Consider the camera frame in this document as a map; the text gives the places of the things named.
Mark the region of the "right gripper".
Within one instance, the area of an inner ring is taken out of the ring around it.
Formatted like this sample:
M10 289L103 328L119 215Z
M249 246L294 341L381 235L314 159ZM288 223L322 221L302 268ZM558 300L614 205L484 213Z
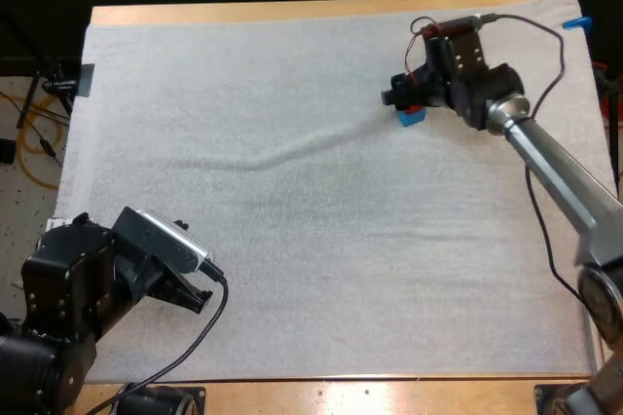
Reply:
M416 89L421 106L446 107L463 119L486 117L486 64L478 29L473 24L429 24L421 29L425 62ZM415 82L408 73L390 78L382 91L384 106L415 106Z

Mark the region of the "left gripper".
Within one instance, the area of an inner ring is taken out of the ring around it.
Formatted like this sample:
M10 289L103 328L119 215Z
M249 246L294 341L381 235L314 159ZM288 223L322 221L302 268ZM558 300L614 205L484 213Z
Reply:
M188 272L188 237L155 213L124 207L112 227L115 277L133 302L143 297L200 314L213 292L192 285Z

